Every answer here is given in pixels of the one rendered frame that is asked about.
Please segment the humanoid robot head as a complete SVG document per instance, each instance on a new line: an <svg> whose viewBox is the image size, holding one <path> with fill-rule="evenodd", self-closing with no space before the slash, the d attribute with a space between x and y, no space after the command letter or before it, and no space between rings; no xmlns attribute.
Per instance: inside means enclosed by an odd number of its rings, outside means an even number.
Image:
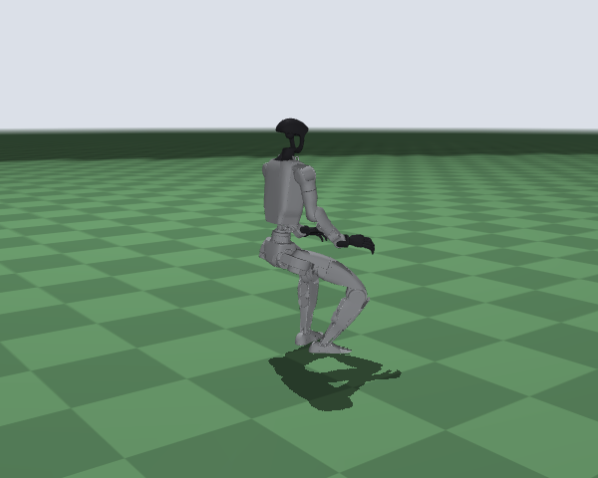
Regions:
<svg viewBox="0 0 598 478"><path fill-rule="evenodd" d="M280 155L273 160L293 160L294 153L299 153L303 148L308 126L298 119L284 119L277 125L276 131L285 133L285 136L290 140L290 147L283 147ZM300 144L297 148L294 142L294 136L296 135L300 137Z"/></svg>

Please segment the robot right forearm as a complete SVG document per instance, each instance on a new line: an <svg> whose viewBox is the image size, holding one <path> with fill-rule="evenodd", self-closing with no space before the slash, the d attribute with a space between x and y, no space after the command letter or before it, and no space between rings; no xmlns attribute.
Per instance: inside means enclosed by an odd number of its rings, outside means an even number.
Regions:
<svg viewBox="0 0 598 478"><path fill-rule="evenodd" d="M345 236L331 223L323 208L317 208L315 211L315 218L317 220L316 228L322 232L336 248L338 241L346 241Z"/></svg>

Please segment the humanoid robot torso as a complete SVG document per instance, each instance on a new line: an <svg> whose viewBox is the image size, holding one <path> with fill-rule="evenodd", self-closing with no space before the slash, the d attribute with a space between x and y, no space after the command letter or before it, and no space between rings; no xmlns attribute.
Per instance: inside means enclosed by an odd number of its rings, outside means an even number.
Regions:
<svg viewBox="0 0 598 478"><path fill-rule="evenodd" d="M304 206L301 188L292 169L293 165L304 163L296 157L283 161L272 158L265 172L265 220L277 224L277 228L272 230L271 238L265 240L263 255L269 264L282 269L288 268L281 262L283 254L291 255L296 250L296 244L290 240L293 229L285 225L298 225Z"/></svg>

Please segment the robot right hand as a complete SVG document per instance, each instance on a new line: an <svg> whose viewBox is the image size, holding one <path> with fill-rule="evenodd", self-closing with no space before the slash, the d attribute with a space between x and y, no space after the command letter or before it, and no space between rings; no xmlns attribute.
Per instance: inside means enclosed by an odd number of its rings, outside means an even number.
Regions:
<svg viewBox="0 0 598 478"><path fill-rule="evenodd" d="M349 245L353 245L355 247L361 247L361 248L364 247L364 248L370 249L372 251L372 254L374 254L375 244L373 243L371 238L364 237L361 234L352 235L350 237L346 234L344 236L345 236L346 241L338 241L336 243L337 247L347 248Z"/></svg>

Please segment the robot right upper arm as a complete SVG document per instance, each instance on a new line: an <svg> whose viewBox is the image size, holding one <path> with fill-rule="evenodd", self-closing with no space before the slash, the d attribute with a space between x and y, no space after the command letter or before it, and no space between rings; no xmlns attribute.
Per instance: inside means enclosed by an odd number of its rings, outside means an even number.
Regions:
<svg viewBox="0 0 598 478"><path fill-rule="evenodd" d="M306 218L311 222L317 222L315 211L322 207L317 206L316 172L312 166L306 164L293 165L292 169L294 178L301 188Z"/></svg>

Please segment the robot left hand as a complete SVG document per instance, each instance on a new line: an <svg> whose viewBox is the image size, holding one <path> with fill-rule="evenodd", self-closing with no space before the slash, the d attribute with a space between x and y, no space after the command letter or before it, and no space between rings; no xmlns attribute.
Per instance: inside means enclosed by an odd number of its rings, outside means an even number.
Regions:
<svg viewBox="0 0 598 478"><path fill-rule="evenodd" d="M300 232L303 234L306 234L303 237L306 237L308 235L316 235L321 239L322 242L323 242L323 237L327 241L327 237L322 232L320 232L316 227L308 227L307 225L305 225L305 226L300 227Z"/></svg>

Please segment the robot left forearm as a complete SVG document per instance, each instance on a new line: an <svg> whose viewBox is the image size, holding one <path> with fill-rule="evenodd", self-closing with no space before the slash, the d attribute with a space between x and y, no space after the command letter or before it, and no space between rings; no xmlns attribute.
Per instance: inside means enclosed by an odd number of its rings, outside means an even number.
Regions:
<svg viewBox="0 0 598 478"><path fill-rule="evenodd" d="M303 234L300 232L300 227L304 226L301 225L300 223L298 225L285 225L291 229L293 229L293 234L297 237L297 238L302 238L303 236L305 236L306 234Z"/></svg>

